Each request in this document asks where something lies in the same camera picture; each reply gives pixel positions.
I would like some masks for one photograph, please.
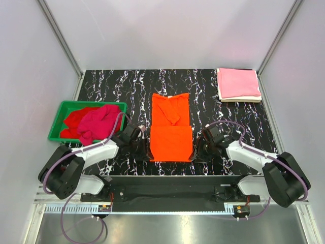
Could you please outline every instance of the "pink cloth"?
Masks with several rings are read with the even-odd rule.
[[[261,96],[254,70],[220,69],[218,85],[222,98]]]
[[[114,127],[116,117],[121,112],[117,105],[106,104],[97,110],[87,113],[79,123],[79,140],[85,146],[91,145],[94,140],[104,140],[107,138]],[[115,133],[121,127],[122,116],[116,126]]]

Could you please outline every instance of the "white backdrop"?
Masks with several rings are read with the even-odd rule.
[[[294,0],[47,0],[81,69],[257,69]]]
[[[35,0],[0,3],[0,239],[18,244],[58,143],[47,140],[78,77]]]
[[[309,178],[309,201],[325,241],[325,2],[304,1],[262,73],[286,151]]]

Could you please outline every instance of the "orange cloth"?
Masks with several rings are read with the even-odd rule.
[[[192,128],[188,93],[171,98],[152,95],[150,148],[154,161],[190,162]]]

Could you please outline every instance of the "green plastic tray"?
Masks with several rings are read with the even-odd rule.
[[[126,103],[111,103],[111,102],[84,102],[84,101],[63,101],[59,107],[59,110],[56,113],[55,120],[52,124],[48,139],[50,141],[59,141],[62,143],[80,143],[78,139],[66,139],[60,138],[60,132],[68,128],[64,124],[64,120],[69,116],[72,111],[82,109],[84,107],[102,107],[105,104],[116,104],[119,106],[122,112],[126,112]],[[122,117],[121,128],[123,128],[125,115]]]

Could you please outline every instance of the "marble pattern tabletop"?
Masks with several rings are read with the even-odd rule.
[[[217,94],[216,69],[203,70],[87,70],[80,101],[126,102],[135,125],[145,125],[150,137],[152,94],[174,96],[189,93],[193,142],[201,129],[213,121],[226,119],[246,128],[244,141],[269,152],[277,152],[263,103],[222,103]],[[239,128],[219,125],[230,135]],[[85,170],[101,175],[229,175],[256,174],[239,162],[218,158],[213,163],[144,162],[122,155],[104,160]]]

